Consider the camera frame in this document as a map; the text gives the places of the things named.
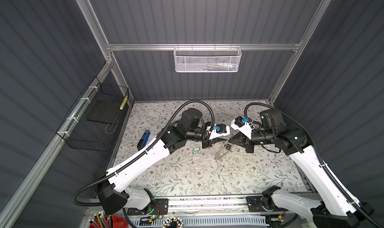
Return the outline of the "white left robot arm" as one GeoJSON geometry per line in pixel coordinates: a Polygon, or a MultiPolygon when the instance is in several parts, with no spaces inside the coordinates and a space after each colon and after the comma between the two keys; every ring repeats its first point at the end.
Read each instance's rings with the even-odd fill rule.
{"type": "Polygon", "coordinates": [[[156,206],[153,194],[148,189],[131,188],[130,183],[153,164],[184,147],[189,140],[200,141],[203,148],[207,148],[214,140],[222,141],[229,134],[228,125],[204,122],[200,110],[189,108],[183,111],[180,120],[162,129],[146,147],[106,171],[106,175],[112,177],[97,188],[104,212],[113,215],[122,209],[136,209],[143,214],[151,213],[156,206]]]}

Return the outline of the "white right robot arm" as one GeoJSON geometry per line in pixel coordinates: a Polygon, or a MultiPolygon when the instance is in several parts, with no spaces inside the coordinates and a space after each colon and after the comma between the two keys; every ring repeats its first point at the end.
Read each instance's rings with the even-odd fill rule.
{"type": "Polygon", "coordinates": [[[238,133],[229,143],[253,153],[255,146],[275,145],[290,157],[314,186],[320,200],[303,198],[273,185],[262,193],[258,202],[267,212],[285,209],[294,212],[317,228],[357,228],[367,220],[375,227],[380,224],[371,215],[369,203],[360,202],[337,178],[321,157],[311,133],[299,122],[295,129],[288,129],[285,119],[294,119],[271,106],[260,113],[260,122],[253,121],[247,111],[231,122],[238,133]]]}

